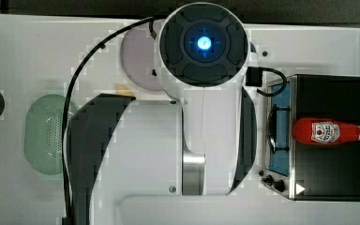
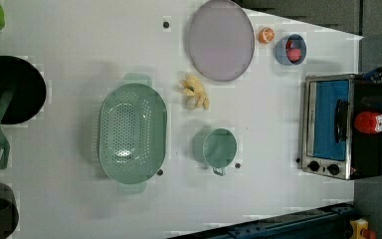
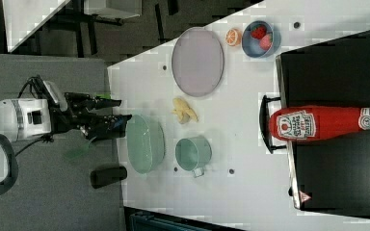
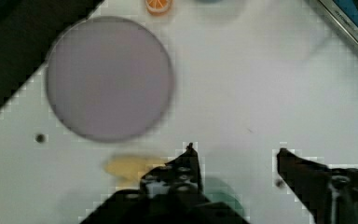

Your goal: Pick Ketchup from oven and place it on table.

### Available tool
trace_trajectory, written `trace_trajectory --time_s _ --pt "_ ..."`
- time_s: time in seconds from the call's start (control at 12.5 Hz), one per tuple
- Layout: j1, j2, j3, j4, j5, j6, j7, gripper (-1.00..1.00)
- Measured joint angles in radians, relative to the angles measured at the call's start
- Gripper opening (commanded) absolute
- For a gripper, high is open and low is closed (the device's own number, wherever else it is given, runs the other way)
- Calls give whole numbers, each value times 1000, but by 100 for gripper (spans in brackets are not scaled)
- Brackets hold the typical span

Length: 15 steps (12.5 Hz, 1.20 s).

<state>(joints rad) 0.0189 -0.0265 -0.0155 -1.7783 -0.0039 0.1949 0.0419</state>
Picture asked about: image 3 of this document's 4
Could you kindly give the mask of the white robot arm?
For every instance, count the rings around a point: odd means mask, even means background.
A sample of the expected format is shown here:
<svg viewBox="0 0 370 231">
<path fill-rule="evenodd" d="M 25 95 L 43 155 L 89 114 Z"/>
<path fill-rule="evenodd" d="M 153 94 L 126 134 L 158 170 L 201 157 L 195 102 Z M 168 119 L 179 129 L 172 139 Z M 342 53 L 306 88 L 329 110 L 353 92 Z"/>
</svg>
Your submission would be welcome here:
<svg viewBox="0 0 370 231">
<path fill-rule="evenodd" d="M 13 144 L 51 141 L 57 134 L 79 130 L 91 142 L 125 136 L 130 115 L 98 115 L 99 109 L 118 107 L 119 100 L 67 92 L 62 97 L 0 100 L 0 195 L 18 178 L 18 153 Z"/>
</svg>

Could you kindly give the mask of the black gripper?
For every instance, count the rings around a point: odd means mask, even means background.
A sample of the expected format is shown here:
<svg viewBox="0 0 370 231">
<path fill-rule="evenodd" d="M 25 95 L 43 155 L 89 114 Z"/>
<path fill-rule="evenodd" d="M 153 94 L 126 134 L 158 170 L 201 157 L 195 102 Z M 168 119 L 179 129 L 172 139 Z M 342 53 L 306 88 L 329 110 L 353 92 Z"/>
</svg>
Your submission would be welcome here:
<svg viewBox="0 0 370 231">
<path fill-rule="evenodd" d="M 127 122 L 132 115 L 113 115 L 91 126 L 92 109 L 119 107 L 120 100 L 95 98 L 86 93 L 66 92 L 50 94 L 47 98 L 51 135 L 63 134 L 73 129 L 88 129 L 88 139 L 108 140 L 124 138 Z"/>
</svg>

